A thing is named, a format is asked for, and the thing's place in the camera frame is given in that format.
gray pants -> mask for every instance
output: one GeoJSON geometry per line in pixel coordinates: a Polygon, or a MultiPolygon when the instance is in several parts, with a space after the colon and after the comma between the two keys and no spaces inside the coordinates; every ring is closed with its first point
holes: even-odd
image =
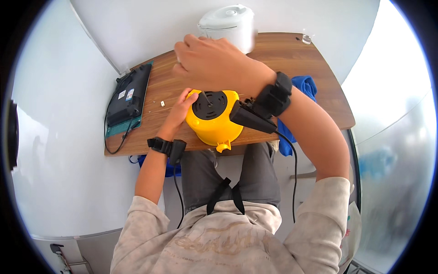
{"type": "MultiPolygon", "coordinates": [[[[274,155],[267,142],[247,145],[239,180],[243,201],[279,206],[280,186],[273,166],[274,155]]],[[[208,149],[184,152],[181,181],[186,213],[206,205],[223,181],[215,163],[215,155],[208,149]]],[[[219,201],[230,199],[231,187],[228,186],[219,201]]]]}

blue towel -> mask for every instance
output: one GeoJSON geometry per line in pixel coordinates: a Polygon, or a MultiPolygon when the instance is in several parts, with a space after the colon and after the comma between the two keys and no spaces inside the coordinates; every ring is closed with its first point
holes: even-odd
{"type": "MultiPolygon", "coordinates": [[[[146,158],[146,155],[141,155],[138,158],[138,164],[140,165],[140,167],[143,165],[145,158],[146,158]]],[[[181,165],[180,164],[177,164],[177,168],[175,170],[175,175],[177,177],[181,176],[181,165]]],[[[169,164],[169,159],[167,159],[166,174],[164,175],[164,177],[172,177],[172,176],[173,176],[173,165],[169,164]]]]}
{"type": "MultiPolygon", "coordinates": [[[[292,85],[297,87],[302,93],[307,95],[310,99],[316,102],[315,100],[315,94],[317,92],[315,82],[313,82],[312,77],[310,76],[295,76],[291,79],[292,85]]],[[[290,133],[290,130],[283,124],[283,122],[280,121],[280,119],[277,119],[278,123],[278,131],[285,135],[292,143],[295,143],[296,140],[293,137],[292,133],[290,133]]],[[[280,137],[280,144],[278,147],[280,153],[284,156],[292,155],[292,148],[290,145],[280,137]]]]}

wooden table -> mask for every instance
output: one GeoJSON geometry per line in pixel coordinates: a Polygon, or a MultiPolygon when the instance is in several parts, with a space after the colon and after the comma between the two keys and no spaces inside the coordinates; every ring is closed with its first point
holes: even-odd
{"type": "MultiPolygon", "coordinates": [[[[248,56],[290,77],[310,75],[318,89],[317,103],[332,117],[341,130],[353,127],[355,125],[353,114],[332,70],[316,47],[313,44],[304,44],[301,38],[302,34],[297,33],[259,33],[255,48],[248,56]]],[[[149,150],[146,140],[155,137],[176,99],[185,88],[181,81],[172,76],[172,68],[177,63],[173,50],[151,60],[154,60],[154,64],[146,91],[141,126],[128,135],[122,148],[114,156],[146,154],[149,150]],[[161,101],[164,101],[165,107],[161,107],[161,101]]],[[[245,99],[243,94],[239,96],[241,100],[245,99]]],[[[106,143],[110,150],[114,151],[119,146],[121,136],[122,133],[107,139],[106,143]]],[[[186,150],[212,147],[201,142],[186,122],[175,139],[187,142],[186,150]]],[[[276,134],[266,134],[251,128],[244,128],[231,146],[277,139],[276,134]]]]}

yellow plastic housing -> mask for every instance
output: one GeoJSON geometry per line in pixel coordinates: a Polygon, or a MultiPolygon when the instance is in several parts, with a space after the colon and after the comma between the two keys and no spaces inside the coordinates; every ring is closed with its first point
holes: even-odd
{"type": "MultiPolygon", "coordinates": [[[[200,93],[200,90],[192,90],[186,98],[193,93],[200,93]]],[[[194,130],[201,141],[207,145],[216,146],[220,153],[224,149],[231,150],[231,142],[234,141],[242,132],[243,126],[230,121],[230,112],[236,100],[239,99],[237,92],[233,90],[223,90],[227,98],[226,109],[218,117],[211,120],[198,118],[192,108],[189,108],[186,116],[187,124],[194,130]]]]}

white plastic bag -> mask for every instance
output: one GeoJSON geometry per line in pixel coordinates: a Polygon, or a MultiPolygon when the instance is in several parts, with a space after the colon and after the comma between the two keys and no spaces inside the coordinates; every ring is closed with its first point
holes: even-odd
{"type": "Polygon", "coordinates": [[[339,273],[344,273],[359,248],[362,234],[362,219],[355,202],[348,206],[347,231],[341,241],[342,257],[339,262],[339,273]]]}

